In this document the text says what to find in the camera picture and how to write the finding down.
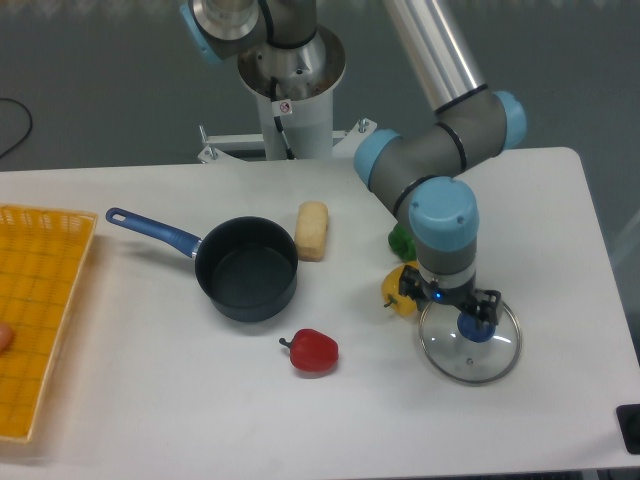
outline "yellow basket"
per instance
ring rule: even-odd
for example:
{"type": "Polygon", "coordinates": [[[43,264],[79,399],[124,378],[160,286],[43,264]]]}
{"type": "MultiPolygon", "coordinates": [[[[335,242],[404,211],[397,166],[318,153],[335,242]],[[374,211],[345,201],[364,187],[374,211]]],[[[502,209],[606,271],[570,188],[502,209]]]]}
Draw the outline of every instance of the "yellow basket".
{"type": "Polygon", "coordinates": [[[41,403],[95,213],[0,205],[0,440],[26,443],[41,403]]]}

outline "metal bracket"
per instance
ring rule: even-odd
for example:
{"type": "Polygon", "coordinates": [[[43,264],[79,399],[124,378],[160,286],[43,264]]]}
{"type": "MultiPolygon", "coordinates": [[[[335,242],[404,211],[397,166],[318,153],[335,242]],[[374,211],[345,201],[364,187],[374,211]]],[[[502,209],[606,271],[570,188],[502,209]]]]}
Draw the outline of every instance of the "metal bracket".
{"type": "MultiPolygon", "coordinates": [[[[356,150],[378,124],[363,118],[351,131],[333,132],[333,158],[353,158],[356,150]]],[[[218,160],[255,161],[265,160],[264,139],[261,134],[207,136],[200,126],[203,149],[198,154],[200,163],[216,163],[218,160]]]]}

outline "black cable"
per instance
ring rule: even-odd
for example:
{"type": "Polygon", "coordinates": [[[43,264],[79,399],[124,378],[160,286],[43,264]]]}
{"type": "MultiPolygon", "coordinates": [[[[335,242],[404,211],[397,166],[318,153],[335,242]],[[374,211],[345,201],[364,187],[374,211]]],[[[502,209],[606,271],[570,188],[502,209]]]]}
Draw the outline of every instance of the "black cable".
{"type": "Polygon", "coordinates": [[[18,100],[14,100],[13,98],[0,97],[0,102],[9,102],[9,103],[18,105],[20,108],[22,108],[25,111],[25,113],[27,114],[27,117],[29,117],[29,127],[27,128],[27,131],[22,135],[22,137],[16,143],[11,145],[4,152],[0,152],[0,159],[2,159],[2,157],[9,154],[14,149],[18,148],[22,144],[22,142],[24,142],[27,139],[27,137],[31,133],[31,130],[33,129],[33,117],[31,116],[31,112],[26,107],[26,105],[23,104],[22,102],[19,102],[18,100]]]}
{"type": "MultiPolygon", "coordinates": [[[[275,102],[278,100],[276,97],[276,87],[278,86],[278,79],[276,77],[271,77],[271,91],[269,92],[269,97],[271,102],[275,102]]],[[[280,134],[280,138],[282,139],[282,143],[284,144],[284,150],[287,153],[287,160],[295,160],[296,156],[293,154],[293,150],[291,150],[291,146],[289,145],[289,140],[287,140],[287,135],[284,133],[284,127],[282,126],[282,120],[278,115],[273,116],[273,121],[276,124],[276,130],[280,134]]]]}

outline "black nonstick pot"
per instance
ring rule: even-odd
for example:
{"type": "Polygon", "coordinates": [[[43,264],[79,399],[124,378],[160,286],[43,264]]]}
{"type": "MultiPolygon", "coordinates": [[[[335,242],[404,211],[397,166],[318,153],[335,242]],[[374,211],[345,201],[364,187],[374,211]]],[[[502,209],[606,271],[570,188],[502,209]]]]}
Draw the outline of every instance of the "black nonstick pot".
{"type": "Polygon", "coordinates": [[[266,218],[228,220],[202,240],[120,208],[110,209],[106,218],[195,258],[200,287],[221,313],[234,320],[266,320],[284,309],[295,293],[295,244],[284,228],[266,218]]]}

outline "silver metal tube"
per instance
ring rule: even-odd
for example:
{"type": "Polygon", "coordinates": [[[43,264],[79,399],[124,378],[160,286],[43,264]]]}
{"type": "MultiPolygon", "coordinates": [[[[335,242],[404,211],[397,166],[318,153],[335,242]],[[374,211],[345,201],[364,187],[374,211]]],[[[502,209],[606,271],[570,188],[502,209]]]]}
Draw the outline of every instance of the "silver metal tube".
{"type": "Polygon", "coordinates": [[[434,110],[485,83],[446,3],[446,0],[385,0],[434,110]]]}
{"type": "Polygon", "coordinates": [[[239,40],[256,26],[260,15],[257,0],[193,0],[198,24],[219,40],[239,40]]]}

